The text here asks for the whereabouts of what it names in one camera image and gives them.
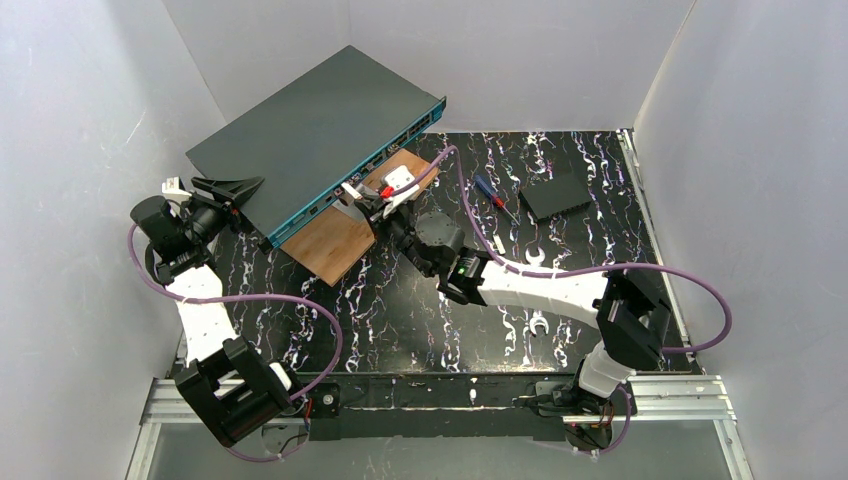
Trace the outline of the dark teal network switch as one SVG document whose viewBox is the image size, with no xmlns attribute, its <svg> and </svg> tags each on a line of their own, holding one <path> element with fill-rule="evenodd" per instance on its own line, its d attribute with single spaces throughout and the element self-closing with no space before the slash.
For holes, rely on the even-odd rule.
<svg viewBox="0 0 848 480">
<path fill-rule="evenodd" d="M 282 246 L 441 119 L 445 97 L 348 45 L 186 153 L 210 180 L 260 177 L 241 207 L 261 249 Z"/>
</svg>

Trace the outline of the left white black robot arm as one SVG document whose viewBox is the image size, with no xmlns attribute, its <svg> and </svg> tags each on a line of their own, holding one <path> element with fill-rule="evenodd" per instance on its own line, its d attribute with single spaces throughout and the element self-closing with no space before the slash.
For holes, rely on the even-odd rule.
<svg viewBox="0 0 848 480">
<path fill-rule="evenodd" d="M 209 248 L 223 229 L 247 228 L 241 209 L 263 181 L 195 177 L 193 190 L 186 191 L 179 178 L 172 178 L 162 194 L 130 212 L 149 240 L 143 273 L 177 297 L 187 342 L 186 365 L 175 376 L 177 390 L 226 448 L 292 408 L 302 385 L 289 368 L 264 359 L 236 333 Z"/>
</svg>

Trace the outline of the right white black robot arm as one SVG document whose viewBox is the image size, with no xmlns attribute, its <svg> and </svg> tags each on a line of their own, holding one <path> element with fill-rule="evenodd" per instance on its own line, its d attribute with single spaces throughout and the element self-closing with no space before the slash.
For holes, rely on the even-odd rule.
<svg viewBox="0 0 848 480">
<path fill-rule="evenodd" d="M 547 269 L 522 276 L 519 264 L 466 246 L 464 231 L 444 214 L 391 209 L 381 200 L 354 204 L 423 276 L 436 278 L 449 300 L 544 311 L 597 329 L 601 339 L 578 369 L 578 390 L 607 398 L 635 372 L 658 368 L 671 307 L 643 272 L 615 264 L 607 272 Z"/>
</svg>

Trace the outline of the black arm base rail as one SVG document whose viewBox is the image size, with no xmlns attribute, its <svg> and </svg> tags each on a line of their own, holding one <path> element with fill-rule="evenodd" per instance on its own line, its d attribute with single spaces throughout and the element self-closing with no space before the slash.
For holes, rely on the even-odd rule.
<svg viewBox="0 0 848 480">
<path fill-rule="evenodd" d="M 311 441 L 525 437 L 562 440 L 563 421 L 524 405 L 568 373 L 336 373 L 315 388 Z"/>
</svg>

